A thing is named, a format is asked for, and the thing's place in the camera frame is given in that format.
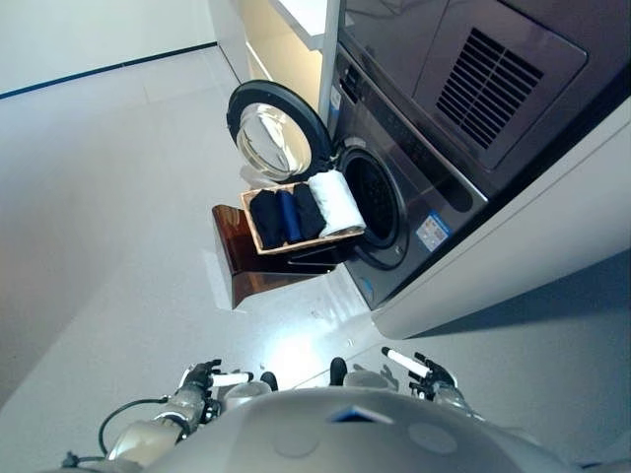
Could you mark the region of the robot left hand black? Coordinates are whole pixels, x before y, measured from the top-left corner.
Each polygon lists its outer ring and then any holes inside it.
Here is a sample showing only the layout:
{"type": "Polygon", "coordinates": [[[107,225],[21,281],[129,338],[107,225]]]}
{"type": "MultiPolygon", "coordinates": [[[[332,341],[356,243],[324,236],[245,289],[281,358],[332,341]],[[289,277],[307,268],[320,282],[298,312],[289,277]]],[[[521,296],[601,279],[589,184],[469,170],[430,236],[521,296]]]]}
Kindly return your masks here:
{"type": "Polygon", "coordinates": [[[189,366],[182,374],[176,390],[193,387],[208,393],[213,388],[231,387],[253,380],[251,372],[223,372],[221,365],[221,359],[213,359],[189,366]]]}

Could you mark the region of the robot right hand black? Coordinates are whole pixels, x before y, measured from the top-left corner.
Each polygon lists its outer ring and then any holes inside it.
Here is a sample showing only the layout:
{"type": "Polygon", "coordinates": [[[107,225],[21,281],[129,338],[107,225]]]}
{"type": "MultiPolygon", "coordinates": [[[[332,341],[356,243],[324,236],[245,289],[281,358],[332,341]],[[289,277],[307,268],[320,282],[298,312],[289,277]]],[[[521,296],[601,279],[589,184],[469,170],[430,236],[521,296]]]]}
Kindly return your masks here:
{"type": "Polygon", "coordinates": [[[409,387],[417,394],[428,397],[439,384],[457,387],[456,379],[447,369],[419,352],[408,357],[390,347],[382,347],[381,351],[389,360],[407,370],[409,387]]]}

